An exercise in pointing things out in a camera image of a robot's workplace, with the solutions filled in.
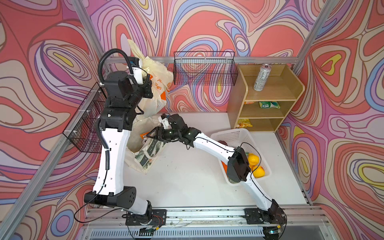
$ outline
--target patterned wall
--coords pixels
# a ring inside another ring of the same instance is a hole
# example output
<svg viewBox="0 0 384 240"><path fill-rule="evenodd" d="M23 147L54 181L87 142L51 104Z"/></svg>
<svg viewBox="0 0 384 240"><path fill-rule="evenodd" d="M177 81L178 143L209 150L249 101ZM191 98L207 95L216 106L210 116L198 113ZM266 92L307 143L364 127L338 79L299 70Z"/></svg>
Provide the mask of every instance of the patterned wall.
<svg viewBox="0 0 384 240"><path fill-rule="evenodd" d="M0 1L0 220L95 84L97 63L68 1ZM31 232L25 239L45 233L44 217L74 195L59 205L51 199L82 189L95 157L68 149L40 193L37 215L28 215L31 224L18 230Z"/></svg>
<svg viewBox="0 0 384 240"><path fill-rule="evenodd" d="M323 0L84 1L105 50L145 56L234 50L237 56L296 56ZM126 70L122 64L114 69ZM226 111L230 86L172 86L166 111Z"/></svg>
<svg viewBox="0 0 384 240"><path fill-rule="evenodd" d="M341 239L384 239L384 2L342 0L307 54L279 134Z"/></svg>

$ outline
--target yellow fruit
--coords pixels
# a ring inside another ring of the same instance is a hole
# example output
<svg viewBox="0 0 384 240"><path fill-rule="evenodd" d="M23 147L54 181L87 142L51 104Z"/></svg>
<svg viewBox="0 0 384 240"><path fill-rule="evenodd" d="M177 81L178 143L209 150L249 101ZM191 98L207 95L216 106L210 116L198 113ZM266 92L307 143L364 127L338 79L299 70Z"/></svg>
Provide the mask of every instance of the yellow fruit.
<svg viewBox="0 0 384 240"><path fill-rule="evenodd" d="M257 164L259 164L259 161L260 161L259 156L256 156L255 154L252 154L252 153L248 154L249 165L256 166Z"/></svg>
<svg viewBox="0 0 384 240"><path fill-rule="evenodd" d="M255 166L255 167L253 167L252 168L252 172L253 172L253 176L254 177L263 177L265 175L265 171L264 171L264 168L262 166L259 166L259 167Z"/></svg>

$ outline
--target wire basket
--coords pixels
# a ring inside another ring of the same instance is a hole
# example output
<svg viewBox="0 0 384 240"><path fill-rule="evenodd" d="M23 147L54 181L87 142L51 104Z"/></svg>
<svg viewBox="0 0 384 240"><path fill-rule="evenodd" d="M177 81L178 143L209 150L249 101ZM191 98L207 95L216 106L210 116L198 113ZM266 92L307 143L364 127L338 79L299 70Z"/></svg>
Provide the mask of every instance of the wire basket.
<svg viewBox="0 0 384 240"><path fill-rule="evenodd" d="M237 79L234 51L176 51L175 85L233 86Z"/></svg>
<svg viewBox="0 0 384 240"><path fill-rule="evenodd" d="M97 137L95 125L97 118L104 110L106 96L105 89L99 88L75 127L71 131L63 132L81 152L101 153L101 142Z"/></svg>

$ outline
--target green snack package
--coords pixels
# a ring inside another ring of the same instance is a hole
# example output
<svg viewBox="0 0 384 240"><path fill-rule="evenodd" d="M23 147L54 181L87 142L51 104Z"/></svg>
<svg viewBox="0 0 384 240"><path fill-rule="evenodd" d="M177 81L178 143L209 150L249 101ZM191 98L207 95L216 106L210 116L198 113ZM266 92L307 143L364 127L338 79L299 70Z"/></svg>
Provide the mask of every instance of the green snack package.
<svg viewBox="0 0 384 240"><path fill-rule="evenodd" d="M280 105L277 102L259 102L260 108L277 108L280 109Z"/></svg>

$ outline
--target silver can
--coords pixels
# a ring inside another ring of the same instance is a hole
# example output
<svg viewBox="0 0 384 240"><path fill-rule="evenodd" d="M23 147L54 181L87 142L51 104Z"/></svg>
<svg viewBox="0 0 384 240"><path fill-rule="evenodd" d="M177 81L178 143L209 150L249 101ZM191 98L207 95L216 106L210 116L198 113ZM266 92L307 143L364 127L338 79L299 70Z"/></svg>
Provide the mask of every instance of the silver can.
<svg viewBox="0 0 384 240"><path fill-rule="evenodd" d="M271 65L262 64L260 67L259 75L256 78L255 84L253 85L253 89L256 91L263 90L266 80L268 79L269 73L271 72Z"/></svg>

